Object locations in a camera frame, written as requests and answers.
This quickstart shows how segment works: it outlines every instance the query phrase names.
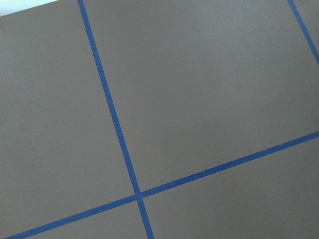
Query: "diagonal blue line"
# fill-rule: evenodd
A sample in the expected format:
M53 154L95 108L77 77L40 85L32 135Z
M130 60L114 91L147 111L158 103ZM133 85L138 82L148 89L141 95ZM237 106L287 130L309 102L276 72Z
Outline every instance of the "diagonal blue line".
M219 166L216 166L216 167L213 167L213 168L210 168L210 169L207 169L207 170L204 170L204 171L189 175L187 177L184 177L184 178L181 178L181 179L177 179L177 180L169 182L169 183L165 183L165 184L160 185L158 187L148 189L146 191L141 192L141 195L142 195L143 198L144 197L148 197L148 196L154 195L156 193L160 193L160 192L166 191L168 189L183 185L185 183L189 183L189 182L192 182L194 180L209 176L211 174L218 173L220 171L223 171L223 170L238 166L240 164L247 163L249 161L252 161L252 160L267 156L269 154L281 151L283 149L296 146L296 145L298 145L300 143L304 143L304 142L307 142L309 140L312 140L312 139L318 138L318 137L319 137L319 131L317 131L315 133L308 134L306 136L303 136L303 137L300 137L300 138L297 138L297 139L294 139L294 140L291 140L289 142L286 142L286 143L283 143L283 144L280 144L280 145L265 149L263 151L259 151L257 153L250 154L248 156L236 159L234 161L230 161L228 163L224 163L224 164L221 164Z
M46 225L31 229L31 230L28 230L28 231L25 231L25 232L22 232L22 233L19 233L19 234L16 234L16 235L10 236L10 237L5 238L5 239L23 239L23 238L28 238L28 237L34 236L36 234L40 234L40 233L46 232L48 230L51 230L51 229L54 229L54 228L58 228L58 227L66 225L66 224L73 223L75 221L78 221L78 220L81 220L81 219L96 215L98 213L105 212L105 211L113 209L113 208L117 208L117 207L125 205L127 203L131 203L131 202L133 202L135 200L136 200L135 199L135 195L131 195L129 197L122 198L122 199L116 200L114 202L104 204L102 206L99 206L99 207L96 207L96 208L93 208L93 209L90 209L90 210L87 210L87 211L84 211L84 212L69 216L67 218L63 218L63 219L57 220L55 222L52 222L52 223L49 223L49 224L46 224Z
M148 236L149 239L154 239L154 235L153 235L153 231L152 231L152 228L151 228L150 220L149 220L149 217L147 215L147 212L146 212L145 205L144 205L144 202L142 200L142 197L140 196L141 191L140 191L140 188L139 188L139 184L138 184L135 172L134 172L134 168L133 168L133 164L132 164L132 161L131 161L131 158L130 158L130 155L129 155L129 151L128 151L126 143L125 143L125 139L124 139L124 136L123 136L121 125L120 125L120 122L119 122L119 119L118 119L118 116L117 116L117 113L116 113L116 110L115 110L115 106L114 106L114 103L113 103L113 100L112 100L112 96L111 96L111 92L110 92L110 89L109 89L109 86L108 86L108 83L107 83L107 79L106 79L106 76L105 76L105 73L104 73L104 70L103 70L103 66L102 66L102 62L101 62L100 56L99 56L99 52L98 52L98 49L96 47L96 43L95 43L95 40L94 40L94 36L93 36L93 32L92 32L91 25L90 25L90 22L89 22L89 18L88 18L86 9L85 9L85 5L84 5L83 0L78 0L78 3L79 3L79 7L80 7L82 18L83 18L84 26L85 26L85 29L86 29L86 33L87 33L88 38L89 38L89 42L90 42L91 50L92 50L93 57L94 57L94 60L95 60L95 64L96 64L96 67L97 67L97 70L98 70L98 73L99 73L99 76L100 76L100 80L101 80L101 83L102 83L102 87L103 87L103 90L104 90L106 101L107 101L107 104L108 104L109 109L110 109L110 113L111 113L112 121L113 121L113 124L114 124L114 128L115 128L115 131L116 131L119 143L120 143L120 147L121 147L122 154L123 154L123 157L124 157L124 160L125 160L125 164L126 164L129 176L130 176L132 187L133 187L133 190L134 190L134 193L135 193L135 196L136 196L136 199L137 199L137 203L138 203L138 206L139 206L139 209L140 209L140 212L141 212L141 217L142 217L142 220L143 220L145 231L146 231L147 236Z
M298 23L299 23L299 26L300 26L301 30L303 31L303 33L305 35L305 38L306 38L306 40L308 42L308 45L309 45L311 51L313 52L313 55L314 55L314 57L315 57L315 59L317 61L317 64L319 65L319 54L318 54L316 46L315 46L313 40L311 39L311 36L310 36L310 34L309 34L309 32L308 32L308 30L306 28L306 25L304 24L304 21L301 18L294 1L293 0L288 0L288 3L290 5L290 8L293 11L297 21L298 21Z

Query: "floor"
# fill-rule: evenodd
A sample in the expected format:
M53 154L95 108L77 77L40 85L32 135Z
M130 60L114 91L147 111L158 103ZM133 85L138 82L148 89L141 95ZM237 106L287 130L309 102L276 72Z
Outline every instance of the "floor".
M317 239L317 0L59 0L0 18L0 238Z

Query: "blue stripe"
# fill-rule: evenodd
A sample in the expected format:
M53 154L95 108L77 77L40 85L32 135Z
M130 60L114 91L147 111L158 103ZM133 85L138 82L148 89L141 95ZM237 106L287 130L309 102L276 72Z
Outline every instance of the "blue stripe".
M108 203L108 204L104 204L104 205L99 206L97 208L93 208L93 209L87 210L85 212L81 212L81 213L69 216L67 218L63 218L63 219L57 220L55 222L52 222L52 223L49 223L49 224L46 224L46 225L31 229L31 230L28 230L28 231L25 231L25 232L22 232L22 233L19 233L19 234L16 234L16 235L10 236L10 237L5 238L5 239L23 239L23 238L28 238L28 237L34 236L36 234L43 233L43 232L46 232L48 230L51 230L51 229L54 229L54 228L58 228L58 227L66 225L66 224L73 223L75 221L90 217L92 215L96 215L98 213L105 212L105 211L113 209L113 208L117 208L117 207L125 205L127 203L131 203L131 202L133 202L135 200L136 200L135 199L135 195L131 195L129 197L122 198L120 200L116 200L116 201Z
M301 30L303 31L303 33L305 35L305 38L306 38L306 40L308 42L308 45L309 45L311 51L313 52L313 55L314 55L314 57L315 57L315 59L317 61L317 64L319 65L319 54L318 54L316 46L315 46L313 40L311 39L311 36L310 36L310 34L309 34L309 32L308 32L308 30L306 28L306 25L304 24L304 21L301 18L294 1L293 0L288 0L288 3L290 5L291 10L294 12L295 17L296 17L296 19L297 19L297 21L299 23L299 26L300 26Z
M269 154L284 150L286 148L293 147L295 145L301 144L303 142L307 142L309 140L312 140L312 139L318 138L318 137L319 137L319 131L317 131L315 133L308 134L306 136L303 136L303 137L300 137L300 138L297 138L297 139L294 139L292 141L289 141L289 142L286 142L286 143L283 143L283 144L280 144L280 145L265 149L263 151L259 151L257 153L250 154L248 156L236 159L234 161L230 161L228 163L224 163L222 165L219 165L219 166L216 166L216 167L201 171L199 173L195 173L195 174L192 174L190 176L187 176L187 177L184 177L184 178L181 178L181 179L177 179L175 181L160 185L158 187L148 189L148 190L146 190L144 192L141 192L141 195L142 195L143 198L144 197L148 197L148 196L154 195L156 193L160 193L160 192L163 192L165 190L168 190L168 189L183 185L185 183L189 183L189 182L192 182L194 180L197 180L197 179L212 175L214 173L218 173L220 171L235 167L237 165L240 165L240 164L243 164L243 163L247 163L249 161L252 161L252 160L267 156Z
M130 158L130 155L129 155L129 151L128 151L126 143L125 143L123 132L122 132L122 129L121 129L121 126L120 126L120 122L119 122L119 119L118 119L118 116L117 116L117 113L116 113L116 110L115 110L115 106L114 106L114 103L113 103L113 100L112 100L111 92L110 92L110 89L109 89L109 86L108 86L108 83L107 83L107 79L106 79L106 76L105 76L105 73L104 73L104 70L103 70L102 62L101 62L101 59L100 59L100 56L99 56L99 52L98 52L98 49L96 47L96 43L95 43L95 40L94 40L94 36L93 36L93 32L92 32L91 25L90 25L90 22L89 22L89 18L88 18L88 15L87 15L83 0L78 0L78 3L79 3L80 11L81 11L81 14L82 14L82 18L83 18L84 26L85 26L85 29L86 29L86 33L87 33L88 38L89 38L89 42L90 42L90 46L91 46L91 49L92 49L93 57L94 57L94 60L95 60L95 64L96 64L97 70L99 72L99 76L100 76L100 80L101 80L102 87L103 87L103 90L104 90L104 94L105 94L105 97L106 97L106 101L107 101L107 104L108 104L109 109L110 109L110 113L111 113L111 117L112 117L112 120L113 120L114 128L115 128L115 131L116 131L116 134L117 134L120 146L121 146L122 154L123 154L123 157L124 157L124 160L125 160L125 164L126 164L129 176L130 176L132 187L133 187L135 196L137 197L138 206L139 206L139 209L140 209L140 212L141 212L141 216L142 216L142 219L143 219L143 222L144 222L144 226L145 226L145 231L146 231L146 233L148 235L148 238L149 239L153 239L154 235L153 235L153 231L152 231L152 228L151 228L151 224L150 224L150 221L149 221L146 209L145 209L144 202L143 202L143 200L142 200L142 198L140 196L141 191L140 191L140 188L139 188L139 184L138 184L135 172L134 172L134 168L133 168L133 164L132 164L132 161L131 161L131 158Z

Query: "gray surface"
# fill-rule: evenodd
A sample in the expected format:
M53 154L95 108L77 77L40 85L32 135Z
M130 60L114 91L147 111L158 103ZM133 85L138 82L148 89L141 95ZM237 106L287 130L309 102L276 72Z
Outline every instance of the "gray surface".
M0 238L131 195L77 1L0 34Z
M146 239L136 202L39 234L31 239Z
M286 0L87 0L142 190L318 130Z
M317 239L319 140L145 199L155 238Z
M319 50L319 2L318 0L294 0L307 30Z

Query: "blue tape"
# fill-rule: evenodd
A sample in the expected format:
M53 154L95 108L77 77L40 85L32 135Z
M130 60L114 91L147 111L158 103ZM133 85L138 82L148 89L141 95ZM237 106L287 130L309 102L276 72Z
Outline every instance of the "blue tape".
M148 238L149 239L153 239L154 235L153 235L152 227L151 227L151 224L150 224L150 221L149 221L146 209L145 209L144 202L143 202L143 200L142 200L142 198L140 196L141 191L140 191L140 188L139 188L139 184L138 184L135 172L134 172L134 168L133 168L133 164L132 164L132 161L131 161L131 158L130 158L130 155L129 155L129 151L128 151L126 143L125 143L125 139L124 139L124 136L123 136L121 125L120 125L120 122L119 122L119 119L118 119L118 116L117 116L117 113L116 113L116 110L115 110L115 106L114 106L114 103L113 103L113 100L112 100L112 96L111 96L111 92L110 92L110 89L109 89L109 86L108 86L108 83L107 83L106 75L105 75L104 70L103 70L103 66L102 66L102 62L101 62L100 56L99 56L99 52L98 52L98 49L96 47L96 43L95 43L95 40L94 40L94 36L93 36L93 32L92 32L91 25L90 25L90 22L89 22L89 18L88 18L86 9L85 9L85 5L84 5L83 0L78 0L78 3L79 3L79 7L80 7L82 18L83 18L84 26L85 26L85 29L86 29L86 33L87 33L88 38L89 38L89 42L90 42L91 50L92 50L93 57L94 57L94 60L95 60L95 64L96 64L96 67L97 67L97 70L98 70L98 73L99 73L99 76L100 76L100 80L101 80L101 83L102 83L102 87L103 87L103 90L104 90L106 101L107 101L107 104L108 104L109 109L110 109L110 113L111 113L112 121L113 121L113 124L114 124L114 128L115 128L115 131L116 131L119 143L120 143L120 147L121 147L122 154L123 154L123 157L124 157L124 160L125 160L125 164L126 164L129 176L130 176L132 187L133 187L135 196L137 198L137 202L138 202L138 206L139 206L139 209L140 209L140 212L141 212L141 216L142 216L142 220L143 220L143 223L144 223L145 231L147 233Z
M310 36L310 34L309 34L309 32L308 32L308 30L306 28L306 25L304 24L304 21L301 18L294 1L293 0L288 0L288 3L290 5L290 8L293 11L297 21L298 21L298 23L299 23L299 26L300 26L301 30L304 33L304 36L305 36L305 38L306 38L306 40L308 42L308 45L309 45L311 51L313 52L313 55L314 55L314 57L315 57L315 59L317 61L317 64L319 65L319 54L318 54L316 46L315 46L313 40L311 39L311 36Z
M224 163L222 165L219 165L219 166L216 166L216 167L201 171L199 173L195 173L195 174L192 174L190 176L187 176L187 177L184 177L184 178L181 178L181 179L177 179L177 180L169 182L169 183L165 183L165 184L160 185L158 187L148 189L146 191L141 192L141 195L142 195L143 198L144 197L148 197L148 196L154 195L156 193L160 193L160 192L166 191L168 189L183 185L185 183L192 182L194 180L197 180L197 179L212 175L214 173L218 173L220 171L235 167L235 166L243 164L243 163L247 163L249 161L252 161L252 160L267 156L269 154L281 151L281 150L286 149L286 148L293 147L295 145L301 144L303 142L307 142L309 140L312 140L312 139L318 138L318 137L319 137L319 131L317 131L315 133L308 134L306 136L303 136L303 137L300 137L300 138L297 138L297 139L294 139L294 140L291 140L289 142L286 142L286 143L283 143L283 144L280 144L280 145L265 149L263 151L259 151L257 153L250 154L248 156L236 159L234 161L230 161L228 163Z
M96 215L98 213L105 212L105 211L113 209L113 208L117 208L117 207L125 205L127 203L131 203L131 202L133 202L135 200L136 200L135 195L131 195L129 197L122 198L120 200L116 200L114 202L104 204L102 206L99 206L99 207L87 210L85 212L81 212L81 213L69 216L67 218L63 218L63 219L57 220L55 222L52 222L52 223L49 223L49 224L46 224L46 225L31 229L31 230L28 230L28 231L25 231L25 232L22 232L22 233L19 233L19 234L16 234L16 235L10 236L10 237L5 238L5 239L23 239L23 238L28 238L28 237L34 236L36 234L40 234L40 233L46 232L48 230L51 230L51 229L54 229L54 228L58 228L58 227L66 225L66 224L73 223L75 221L78 221L78 220L81 220L81 219Z

